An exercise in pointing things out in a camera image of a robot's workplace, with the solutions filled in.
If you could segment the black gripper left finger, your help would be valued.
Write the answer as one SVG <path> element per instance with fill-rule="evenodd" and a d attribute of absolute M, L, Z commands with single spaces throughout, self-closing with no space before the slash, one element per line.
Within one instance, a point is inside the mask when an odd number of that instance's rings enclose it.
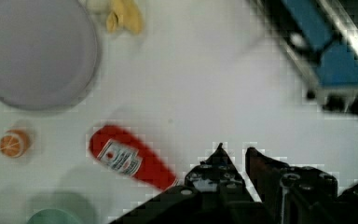
<path fill-rule="evenodd" d="M 181 185 L 161 192 L 110 224 L 263 224 L 232 160 L 219 145 Z"/>

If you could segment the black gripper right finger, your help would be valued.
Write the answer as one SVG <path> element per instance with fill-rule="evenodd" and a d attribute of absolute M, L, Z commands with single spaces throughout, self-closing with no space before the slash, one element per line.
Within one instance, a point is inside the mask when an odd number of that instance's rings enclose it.
<path fill-rule="evenodd" d="M 278 224 L 358 224 L 358 182 L 338 191 L 337 179 L 311 166 L 293 166 L 245 153 L 246 174 Z"/>

